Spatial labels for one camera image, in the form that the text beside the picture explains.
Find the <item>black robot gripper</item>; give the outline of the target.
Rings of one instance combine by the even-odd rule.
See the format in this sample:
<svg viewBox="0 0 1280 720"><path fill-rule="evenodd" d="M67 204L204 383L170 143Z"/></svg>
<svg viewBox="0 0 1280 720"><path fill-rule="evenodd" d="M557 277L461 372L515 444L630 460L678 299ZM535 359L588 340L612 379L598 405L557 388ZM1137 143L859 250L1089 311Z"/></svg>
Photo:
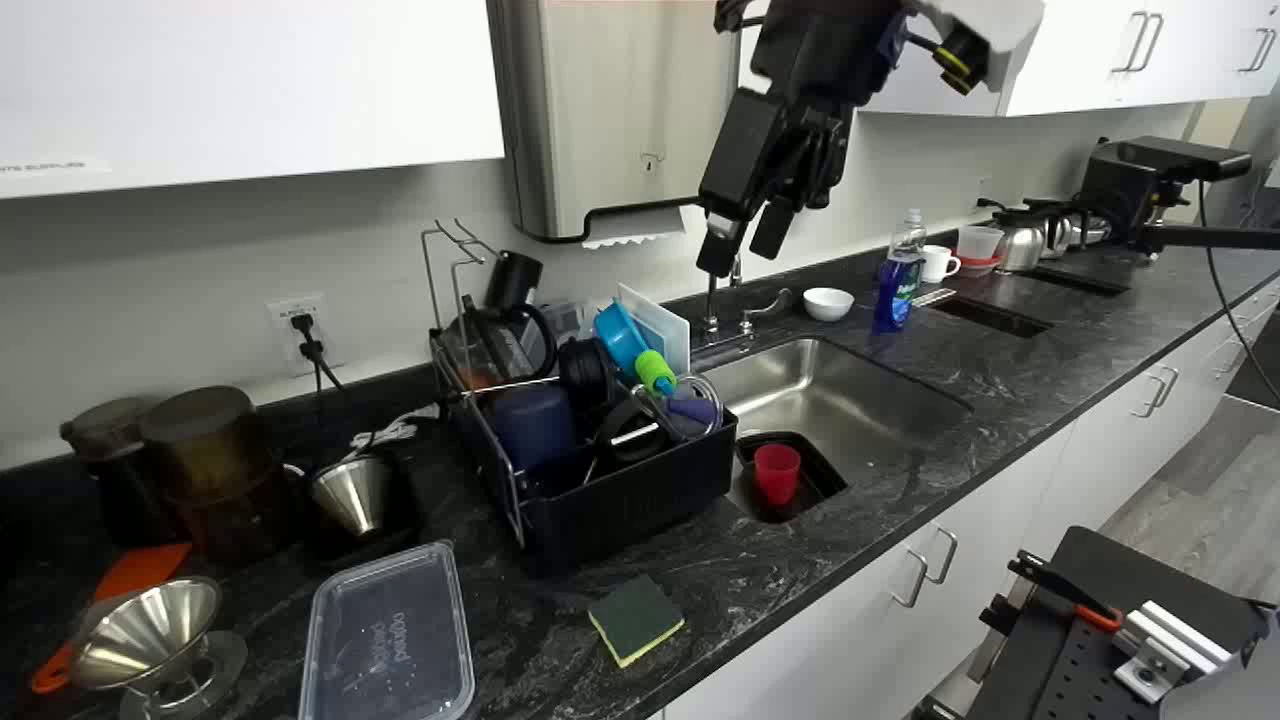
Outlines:
<svg viewBox="0 0 1280 720"><path fill-rule="evenodd" d="M897 56L906 0L771 0L752 49L763 91L738 87L713 143L695 267L729 277L745 227L763 209L752 251L781 256L799 209L825 209L846 177L850 124Z"/></svg>

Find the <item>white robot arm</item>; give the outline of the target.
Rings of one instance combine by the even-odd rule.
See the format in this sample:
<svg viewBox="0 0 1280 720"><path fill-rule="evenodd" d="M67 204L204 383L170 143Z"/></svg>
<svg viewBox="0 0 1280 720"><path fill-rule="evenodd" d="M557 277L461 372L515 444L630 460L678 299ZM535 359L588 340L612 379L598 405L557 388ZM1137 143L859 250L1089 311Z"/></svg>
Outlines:
<svg viewBox="0 0 1280 720"><path fill-rule="evenodd" d="M825 209L846 179L852 114L922 49L939 81L970 95L1005 86L1008 49L978 17L939 0L718 0L718 31L759 28L752 71L738 87L701 177L705 244L695 267L729 277L740 251L781 256L794 221Z"/></svg>

